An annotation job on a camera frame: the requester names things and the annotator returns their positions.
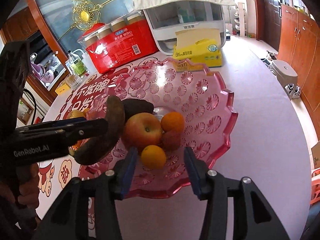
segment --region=drawer handle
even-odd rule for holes
[[[311,23],[308,23],[306,20],[303,20],[305,23],[307,23],[307,24],[309,24],[310,26],[312,26],[312,24]]]

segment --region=red plastic chair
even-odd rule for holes
[[[320,168],[311,171],[311,201],[310,205],[320,200]]]

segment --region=pink fruit plate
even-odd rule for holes
[[[179,66],[201,66],[201,71],[177,72]],[[177,111],[185,118],[181,147],[166,152],[167,162],[162,170],[150,170],[138,159],[127,198],[168,198],[183,186],[190,185],[183,162],[184,147],[193,149],[198,159],[209,168],[230,148],[230,133],[238,113],[234,111],[233,92],[226,89],[219,72],[211,72],[205,64],[193,64],[188,59],[177,61],[167,58],[133,68],[121,74],[115,84],[99,95],[87,114],[90,119],[105,116],[105,102],[109,95],[121,100],[139,98],[154,104],[154,114],[161,116]],[[123,159],[127,151],[121,140],[100,162],[81,166],[79,177],[96,177]]]

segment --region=human hand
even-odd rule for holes
[[[21,195],[18,196],[18,202],[21,205],[26,205],[28,208],[36,209],[39,206],[39,166],[34,163],[30,166],[32,179],[25,184],[20,185],[19,190]],[[10,188],[0,182],[0,196],[4,197],[11,203],[15,203],[15,198]]]

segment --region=frosted glass panel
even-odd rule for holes
[[[132,0],[85,0],[94,5],[103,5],[98,22],[110,23],[133,10]],[[77,28],[73,7],[74,0],[36,0],[41,14],[64,51],[81,48],[78,38],[84,33],[84,27]]]

